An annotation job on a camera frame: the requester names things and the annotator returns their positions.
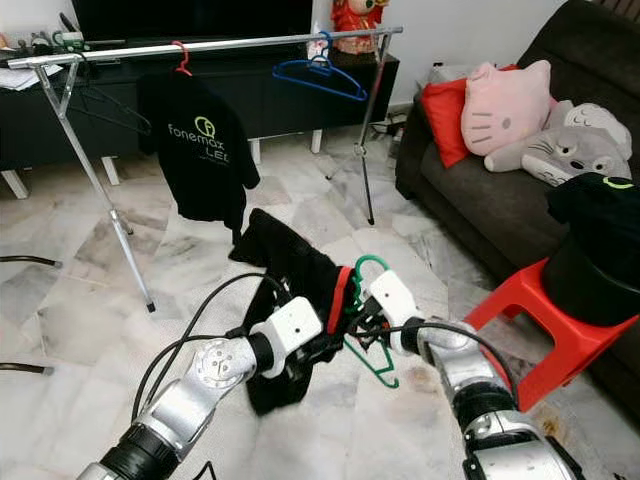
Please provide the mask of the green plastic hanger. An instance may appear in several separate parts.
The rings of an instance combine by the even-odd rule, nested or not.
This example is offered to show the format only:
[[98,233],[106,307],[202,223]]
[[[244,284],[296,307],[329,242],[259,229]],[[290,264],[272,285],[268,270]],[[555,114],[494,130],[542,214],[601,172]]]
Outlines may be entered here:
[[[344,303],[342,310],[343,314],[357,315],[357,320],[353,321],[353,325],[355,326],[360,326],[361,321],[364,320],[361,312],[365,310],[366,294],[364,288],[364,275],[362,275],[362,266],[364,266],[366,262],[375,262],[376,265],[380,265],[381,270],[383,270],[384,273],[388,273],[390,270],[387,261],[381,259],[378,255],[375,255],[375,253],[366,253],[366,255],[358,257],[355,261],[355,265],[352,266],[351,273],[349,273],[349,279],[351,279],[351,283],[353,287],[355,287],[355,293],[352,294],[351,301]],[[348,351],[351,352],[352,355],[355,356],[357,360],[360,361],[361,364],[364,365],[366,369],[384,385],[385,388],[397,389],[401,383],[399,383],[399,379],[396,378],[396,364],[394,364],[392,355],[390,355],[388,339],[380,337],[360,337],[356,338],[355,343],[358,344],[358,347],[353,344],[351,339],[348,339],[346,335],[344,335],[344,347],[346,347]],[[369,357],[369,348],[372,346],[378,346],[381,348],[381,353],[383,353],[385,364],[387,365],[379,367],[372,364]]]

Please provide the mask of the red plastic hanger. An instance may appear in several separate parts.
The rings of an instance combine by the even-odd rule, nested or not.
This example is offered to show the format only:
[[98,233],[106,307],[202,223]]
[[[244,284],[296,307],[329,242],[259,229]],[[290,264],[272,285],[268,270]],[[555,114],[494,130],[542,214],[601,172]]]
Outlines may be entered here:
[[192,77],[192,72],[189,70],[189,50],[187,46],[183,44],[182,41],[173,40],[172,45],[178,47],[180,50],[180,55],[182,55],[182,59],[179,60],[177,67],[175,67],[174,72],[183,74],[183,76]]

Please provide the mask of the red plastic stool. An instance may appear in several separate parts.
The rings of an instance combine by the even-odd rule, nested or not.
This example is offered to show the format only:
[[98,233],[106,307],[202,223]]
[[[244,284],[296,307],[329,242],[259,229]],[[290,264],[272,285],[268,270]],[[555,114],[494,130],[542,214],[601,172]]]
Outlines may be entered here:
[[499,315],[526,314],[550,334],[554,343],[552,352],[515,384],[518,410],[522,412],[530,411],[554,389],[571,383],[627,329],[640,321],[640,315],[636,315],[620,325],[595,326],[573,319],[554,306],[545,293],[541,284],[541,271],[545,265],[547,260],[541,260],[509,276],[465,317],[468,325],[480,330]]

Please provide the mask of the dark grey fabric sofa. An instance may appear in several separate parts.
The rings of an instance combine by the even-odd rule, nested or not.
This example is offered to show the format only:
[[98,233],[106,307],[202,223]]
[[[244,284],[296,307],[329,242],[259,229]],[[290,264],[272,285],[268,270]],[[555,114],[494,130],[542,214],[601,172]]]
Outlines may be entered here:
[[[497,68],[550,65],[550,97],[604,108],[630,134],[627,177],[640,187],[640,20],[590,0],[566,0],[524,54]],[[563,225],[547,211],[549,184],[527,173],[490,173],[479,156],[444,164],[444,137],[428,122],[421,93],[396,166],[396,188],[416,198],[489,273],[502,278],[552,253]]]

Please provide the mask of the black fonemax printed t-shirt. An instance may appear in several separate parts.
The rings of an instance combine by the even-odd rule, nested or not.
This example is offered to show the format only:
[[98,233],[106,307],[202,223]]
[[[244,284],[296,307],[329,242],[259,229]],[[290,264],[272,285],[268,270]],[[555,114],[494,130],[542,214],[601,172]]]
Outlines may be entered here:
[[204,81],[179,72],[138,78],[136,99],[145,119],[141,151],[159,161],[179,215],[220,221],[237,243],[246,192],[260,174],[236,111]]

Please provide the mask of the red cushion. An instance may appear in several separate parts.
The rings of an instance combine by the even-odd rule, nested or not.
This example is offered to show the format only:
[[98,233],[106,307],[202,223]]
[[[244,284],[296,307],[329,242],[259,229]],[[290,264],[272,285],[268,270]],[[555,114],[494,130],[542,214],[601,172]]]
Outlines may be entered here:
[[[518,69],[513,65],[495,68]],[[475,155],[467,150],[461,134],[460,120],[465,108],[465,91],[466,79],[428,84],[422,91],[422,105],[428,114],[428,124],[434,133],[445,166],[453,166],[466,156]]]

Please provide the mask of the black television cabinet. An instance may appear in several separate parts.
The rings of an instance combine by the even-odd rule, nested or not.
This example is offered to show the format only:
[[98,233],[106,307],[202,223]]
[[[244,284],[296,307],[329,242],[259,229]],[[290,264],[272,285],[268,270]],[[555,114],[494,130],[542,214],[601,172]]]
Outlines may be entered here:
[[[251,138],[360,124],[365,102],[340,96],[352,91],[347,79],[310,78],[302,86],[273,77],[276,64],[302,54],[302,47],[287,46],[196,52],[188,68],[232,106]],[[79,69],[67,115],[88,159],[140,151],[138,78],[172,72],[179,60],[177,54],[166,54],[116,63],[92,61]],[[38,84],[0,93],[0,132],[0,159],[6,169],[78,161]]]

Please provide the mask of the pink cat face pillow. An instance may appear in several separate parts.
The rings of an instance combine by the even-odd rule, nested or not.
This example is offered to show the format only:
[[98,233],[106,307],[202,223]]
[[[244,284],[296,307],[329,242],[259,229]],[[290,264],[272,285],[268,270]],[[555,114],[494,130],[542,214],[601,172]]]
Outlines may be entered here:
[[549,61],[511,70],[483,63],[466,78],[463,143],[471,154],[493,154],[541,131],[553,104]]

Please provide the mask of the white lace covered table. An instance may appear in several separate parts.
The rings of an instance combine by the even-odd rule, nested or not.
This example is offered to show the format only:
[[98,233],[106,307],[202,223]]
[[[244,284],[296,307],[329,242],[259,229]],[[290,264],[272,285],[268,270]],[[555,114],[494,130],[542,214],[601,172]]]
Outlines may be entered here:
[[447,83],[453,81],[465,81],[470,74],[472,67],[468,65],[434,65],[425,74],[420,83],[422,87],[426,84]]

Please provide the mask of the grey plush open eyes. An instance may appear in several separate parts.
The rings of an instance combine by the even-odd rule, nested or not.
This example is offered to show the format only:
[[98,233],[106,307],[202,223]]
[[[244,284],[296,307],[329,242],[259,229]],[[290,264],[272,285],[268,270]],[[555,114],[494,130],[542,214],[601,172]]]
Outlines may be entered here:
[[630,133],[622,125],[562,125],[532,134],[485,156],[489,172],[524,170],[549,186],[585,173],[630,179]]

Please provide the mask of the red fortune god figurine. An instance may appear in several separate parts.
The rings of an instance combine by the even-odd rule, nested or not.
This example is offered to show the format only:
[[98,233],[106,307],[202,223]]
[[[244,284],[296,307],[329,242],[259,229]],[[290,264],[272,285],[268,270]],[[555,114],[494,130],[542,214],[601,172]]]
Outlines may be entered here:
[[[335,32],[376,29],[390,0],[333,0],[332,23]],[[334,41],[335,50],[349,55],[371,54],[376,51],[372,36],[344,37]]]

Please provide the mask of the grey plush closed eyes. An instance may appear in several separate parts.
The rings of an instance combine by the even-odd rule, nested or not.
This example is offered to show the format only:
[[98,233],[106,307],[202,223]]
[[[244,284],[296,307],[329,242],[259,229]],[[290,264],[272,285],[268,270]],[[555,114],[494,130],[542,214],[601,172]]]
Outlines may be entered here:
[[556,102],[550,108],[550,113],[544,123],[544,131],[561,127],[588,127],[607,131],[614,140],[622,142],[630,137],[626,125],[614,116],[611,111],[595,105],[593,102],[573,104],[570,100]]

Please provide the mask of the silver metal clothes rack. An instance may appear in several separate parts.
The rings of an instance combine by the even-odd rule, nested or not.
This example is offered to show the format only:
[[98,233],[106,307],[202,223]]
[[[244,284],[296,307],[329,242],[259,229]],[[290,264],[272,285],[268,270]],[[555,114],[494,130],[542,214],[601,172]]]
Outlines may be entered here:
[[120,60],[125,58],[151,58],[151,56],[159,56],[166,54],[183,54],[191,55],[192,52],[209,52],[221,50],[238,50],[238,49],[255,49],[255,47],[266,47],[276,45],[292,45],[292,44],[311,44],[311,42],[324,41],[330,44],[338,38],[349,37],[370,37],[372,40],[379,40],[380,52],[384,54],[389,49],[390,38],[396,35],[402,35],[404,27],[390,26],[375,29],[356,29],[356,31],[346,31],[337,33],[308,33],[308,35],[288,35],[275,37],[260,38],[234,38],[234,40],[216,40],[195,42],[195,44],[182,44],[182,42],[174,42],[172,45],[145,46],[145,47],[120,47],[120,49],[95,50],[88,52],[59,52],[59,54],[29,56],[29,58],[18,58],[5,60],[3,65],[9,69],[32,70],[36,74],[38,82],[40,82],[41,90],[44,91],[47,102],[49,102],[52,114],[58,119],[65,140],[69,142],[70,148],[76,155],[79,165],[90,179],[90,184],[97,197],[100,198],[101,204],[105,206],[106,214],[113,225],[116,241],[122,247],[129,268],[131,268],[134,282],[140,289],[143,305],[146,310],[152,314],[156,311],[154,296],[148,289],[145,275],[137,264],[134,251],[129,236],[132,229],[125,224],[123,216],[119,214],[114,202],[106,189],[102,187],[99,173],[90,161],[87,152],[79,141],[79,138],[70,123],[67,111],[70,106],[70,100],[74,96],[74,87],[76,87],[76,78],[79,68],[82,64],[91,63],[91,61],[108,61]]

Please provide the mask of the black flat television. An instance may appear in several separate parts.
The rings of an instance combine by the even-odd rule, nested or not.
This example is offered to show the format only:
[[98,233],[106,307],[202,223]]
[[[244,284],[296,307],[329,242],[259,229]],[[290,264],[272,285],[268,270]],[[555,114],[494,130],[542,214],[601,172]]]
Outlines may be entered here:
[[310,32],[314,0],[72,0],[90,41],[260,38]]

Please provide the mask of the white paper sheets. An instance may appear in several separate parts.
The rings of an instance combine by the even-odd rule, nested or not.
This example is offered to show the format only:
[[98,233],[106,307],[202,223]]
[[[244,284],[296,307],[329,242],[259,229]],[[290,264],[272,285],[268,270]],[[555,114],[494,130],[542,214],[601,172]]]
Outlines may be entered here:
[[22,91],[40,82],[38,72],[33,68],[0,69],[0,86],[5,90]]

